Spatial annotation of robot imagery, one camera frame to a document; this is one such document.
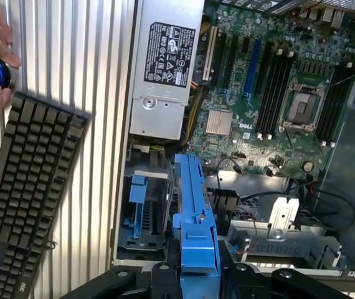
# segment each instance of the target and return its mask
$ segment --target ribbed metal panel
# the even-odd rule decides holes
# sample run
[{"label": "ribbed metal panel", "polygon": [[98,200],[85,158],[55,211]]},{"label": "ribbed metal panel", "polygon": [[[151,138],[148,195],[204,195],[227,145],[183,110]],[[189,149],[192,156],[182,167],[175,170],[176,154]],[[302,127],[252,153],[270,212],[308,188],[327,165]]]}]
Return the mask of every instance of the ribbed metal panel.
[{"label": "ribbed metal panel", "polygon": [[22,60],[18,89],[92,114],[55,222],[57,246],[31,293],[60,298],[110,264],[134,0],[0,0],[0,8]]}]

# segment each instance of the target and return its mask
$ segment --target black keyboard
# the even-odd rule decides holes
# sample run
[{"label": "black keyboard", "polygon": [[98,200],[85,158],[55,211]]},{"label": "black keyboard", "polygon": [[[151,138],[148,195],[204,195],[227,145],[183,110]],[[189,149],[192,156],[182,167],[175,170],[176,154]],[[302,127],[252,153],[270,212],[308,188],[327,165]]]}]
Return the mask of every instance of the black keyboard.
[{"label": "black keyboard", "polygon": [[16,94],[0,149],[0,298],[28,298],[87,116]]}]

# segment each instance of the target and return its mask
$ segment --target blue pcie slot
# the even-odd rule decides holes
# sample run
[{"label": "blue pcie slot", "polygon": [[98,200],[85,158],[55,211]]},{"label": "blue pcie slot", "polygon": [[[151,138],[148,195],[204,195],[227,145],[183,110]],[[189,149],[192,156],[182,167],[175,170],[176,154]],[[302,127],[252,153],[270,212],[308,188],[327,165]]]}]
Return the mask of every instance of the blue pcie slot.
[{"label": "blue pcie slot", "polygon": [[247,79],[245,80],[245,85],[243,89],[243,96],[248,98],[249,100],[251,99],[252,96],[252,86],[253,82],[255,81],[255,73],[257,71],[257,65],[258,65],[258,59],[260,56],[260,49],[261,49],[262,43],[260,40],[255,40],[255,43],[253,44],[253,49],[252,49],[252,55],[251,55],[251,60],[250,60],[250,66],[248,68],[248,73],[247,73]]}]

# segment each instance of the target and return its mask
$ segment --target warning label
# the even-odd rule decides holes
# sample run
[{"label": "warning label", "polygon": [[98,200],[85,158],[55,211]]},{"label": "warning label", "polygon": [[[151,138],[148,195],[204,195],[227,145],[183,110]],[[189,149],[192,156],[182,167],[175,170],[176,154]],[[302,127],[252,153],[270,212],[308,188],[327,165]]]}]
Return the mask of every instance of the warning label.
[{"label": "warning label", "polygon": [[155,22],[150,26],[144,80],[187,87],[196,31]]}]

